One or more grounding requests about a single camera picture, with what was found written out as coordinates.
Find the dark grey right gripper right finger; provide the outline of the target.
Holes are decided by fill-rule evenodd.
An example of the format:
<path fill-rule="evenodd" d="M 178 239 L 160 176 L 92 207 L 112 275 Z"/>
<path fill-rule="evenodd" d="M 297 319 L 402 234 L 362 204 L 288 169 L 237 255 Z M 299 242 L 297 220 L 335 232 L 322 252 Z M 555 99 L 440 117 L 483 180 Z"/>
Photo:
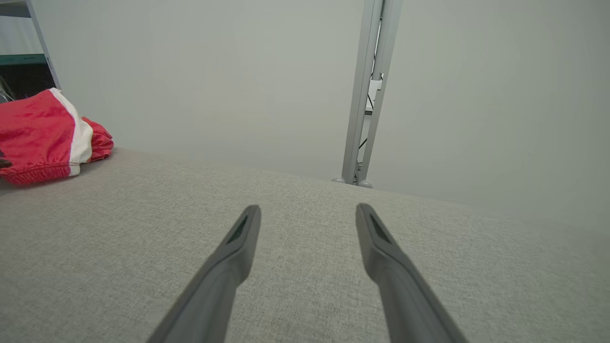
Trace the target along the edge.
<path fill-rule="evenodd" d="M 410 258 L 372 206 L 356 207 L 356 228 L 367 275 L 379 288 L 393 343 L 466 343 Z"/>

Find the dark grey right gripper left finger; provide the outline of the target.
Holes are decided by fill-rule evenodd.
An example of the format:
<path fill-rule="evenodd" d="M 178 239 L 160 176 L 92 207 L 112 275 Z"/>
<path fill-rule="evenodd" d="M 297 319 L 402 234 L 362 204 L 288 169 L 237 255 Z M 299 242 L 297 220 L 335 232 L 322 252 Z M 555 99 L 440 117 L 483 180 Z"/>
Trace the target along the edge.
<path fill-rule="evenodd" d="M 251 205 L 205 260 L 161 323 L 149 343 L 223 343 L 237 288 L 254 262 L 261 208 Z"/>

